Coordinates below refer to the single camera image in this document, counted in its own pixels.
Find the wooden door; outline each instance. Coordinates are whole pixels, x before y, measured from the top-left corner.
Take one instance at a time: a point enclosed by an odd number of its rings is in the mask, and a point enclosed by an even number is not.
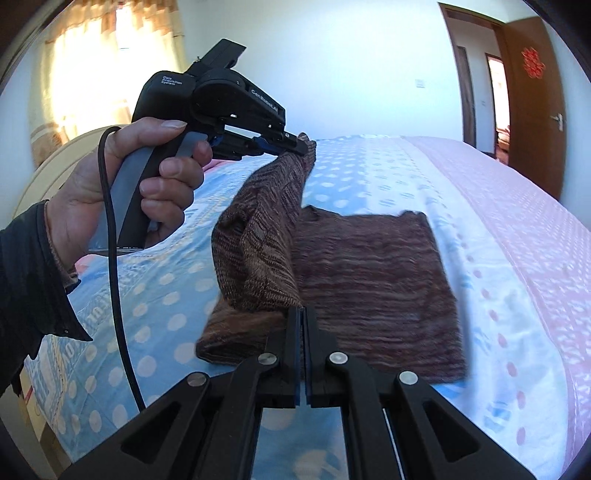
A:
[[[474,106],[474,87],[468,53],[464,47],[457,48],[457,74],[460,79],[462,96],[462,117],[464,124],[464,142],[476,148],[476,111]]]
[[[567,123],[560,73],[548,32],[539,17],[499,28],[511,116],[509,166],[558,200],[564,178]]]

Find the curtain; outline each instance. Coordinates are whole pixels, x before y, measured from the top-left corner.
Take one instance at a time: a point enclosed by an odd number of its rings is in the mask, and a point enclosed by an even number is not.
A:
[[[185,67],[176,0],[74,0],[40,41],[29,101],[35,166],[85,132],[129,123],[150,76]]]

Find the door handle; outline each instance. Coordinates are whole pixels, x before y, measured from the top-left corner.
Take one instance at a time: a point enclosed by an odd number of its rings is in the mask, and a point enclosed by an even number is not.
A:
[[[558,122],[558,130],[564,132],[564,118],[562,116],[562,113],[559,113],[556,116],[550,115],[550,118],[552,120],[556,120]]]

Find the brown knit cloth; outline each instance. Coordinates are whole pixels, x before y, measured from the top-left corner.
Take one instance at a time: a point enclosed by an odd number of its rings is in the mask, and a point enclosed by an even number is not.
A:
[[[255,172],[220,217],[212,250],[226,300],[197,356],[237,364],[260,353],[267,334],[284,328],[284,310],[305,304],[340,349],[378,369],[410,369],[430,382],[463,378],[456,302],[427,218],[300,209],[310,146],[303,158],[284,154]]]

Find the mattress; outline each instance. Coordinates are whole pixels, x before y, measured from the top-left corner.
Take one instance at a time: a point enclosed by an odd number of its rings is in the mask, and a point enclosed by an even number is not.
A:
[[[271,160],[211,169],[171,238],[119,259],[129,353],[148,404],[190,372],[230,370],[194,355],[219,295],[210,236],[246,178]],[[556,480],[590,430],[591,233],[509,167],[438,138],[319,141],[303,205],[427,215],[469,366],[465,380],[436,388],[539,480]],[[73,460],[137,414],[115,340],[106,260],[81,270],[70,301],[93,342],[48,336],[25,363]],[[253,478],[348,478],[339,411],[265,410]]]

